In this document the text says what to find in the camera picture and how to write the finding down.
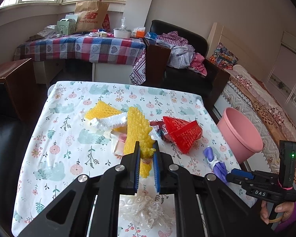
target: plaid tablecloth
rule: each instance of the plaid tablecloth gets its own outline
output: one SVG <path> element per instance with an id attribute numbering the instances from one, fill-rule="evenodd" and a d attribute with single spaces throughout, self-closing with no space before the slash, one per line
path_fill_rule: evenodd
<path id="1" fill-rule="evenodd" d="M 143 39 L 91 37 L 88 34 L 40 39 L 19 45 L 14 60 L 32 58 L 34 61 L 80 59 L 89 62 L 132 65 L 133 84 L 140 85 L 145 76 L 145 44 Z"/>

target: yellow foam net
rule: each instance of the yellow foam net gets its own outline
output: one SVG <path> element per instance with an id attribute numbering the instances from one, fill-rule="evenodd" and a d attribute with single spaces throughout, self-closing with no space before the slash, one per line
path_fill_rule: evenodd
<path id="1" fill-rule="evenodd" d="M 97 105 L 94 108 L 90 109 L 86 115 L 86 119 L 93 118 L 107 118 L 113 115 L 122 113 L 121 111 L 111 107 L 103 101 L 98 101 Z M 127 113 L 127 139 L 124 146 L 124 155 L 134 152 L 135 143 L 139 141 L 141 147 L 141 158 L 142 159 L 151 159 L 155 149 L 152 148 L 154 140 L 151 139 L 149 133 L 151 132 L 152 127 L 149 124 L 149 121 L 145 119 L 144 115 L 140 112 L 139 109 L 135 107 L 130 107 Z M 152 161 L 149 164 L 143 163 L 141 161 L 141 177 L 146 178 L 149 176 L 149 172 L 152 168 Z"/>
<path id="2" fill-rule="evenodd" d="M 121 114 L 122 112 L 111 107 L 110 105 L 106 104 L 103 101 L 98 101 L 97 104 L 94 106 L 94 108 L 90 109 L 86 114 L 86 119 L 102 119 L 107 118 L 113 115 Z"/>
<path id="3" fill-rule="evenodd" d="M 144 115 L 139 109 L 130 107 L 127 113 L 127 139 L 124 146 L 124 155 L 134 152 L 135 143 L 139 141 L 141 147 L 141 158 L 150 159 L 155 152 L 152 147 L 154 140 L 151 139 L 149 133 L 152 127 L 149 121 L 145 119 Z M 141 161 L 141 177 L 146 178 L 152 168 L 152 161 L 149 164 L 145 164 Z"/>

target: bed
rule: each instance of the bed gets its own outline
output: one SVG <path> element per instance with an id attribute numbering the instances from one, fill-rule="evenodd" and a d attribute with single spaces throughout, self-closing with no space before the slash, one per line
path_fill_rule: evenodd
<path id="1" fill-rule="evenodd" d="M 263 140 L 263 150 L 248 160 L 253 170 L 263 170 L 273 173 L 279 172 L 278 142 L 282 140 L 296 141 L 296 128 L 285 111 L 259 81 L 263 78 L 258 68 L 262 61 L 236 37 L 230 30 L 219 23 L 214 23 L 207 39 L 207 59 L 213 55 L 218 44 L 238 58 L 238 64 L 230 73 L 230 79 L 215 104 L 217 114 L 231 106 L 241 111 L 255 125 Z"/>

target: headboard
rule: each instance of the headboard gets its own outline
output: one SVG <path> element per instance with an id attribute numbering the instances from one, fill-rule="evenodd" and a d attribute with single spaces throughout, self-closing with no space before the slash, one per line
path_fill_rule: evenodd
<path id="1" fill-rule="evenodd" d="M 222 43 L 229 51 L 239 59 L 237 64 L 243 66 L 250 74 L 254 75 L 258 80 L 264 80 L 262 61 L 252 52 L 252 50 L 235 36 L 229 29 L 220 23 L 214 23 L 207 39 L 208 52 L 206 58 L 209 59 L 213 55 L 217 45 Z"/>

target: green box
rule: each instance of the green box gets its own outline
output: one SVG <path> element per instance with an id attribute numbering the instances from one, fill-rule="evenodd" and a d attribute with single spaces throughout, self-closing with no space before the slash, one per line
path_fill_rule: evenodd
<path id="1" fill-rule="evenodd" d="M 57 21 L 57 34 L 71 35 L 76 31 L 76 21 L 73 19 L 62 19 Z"/>

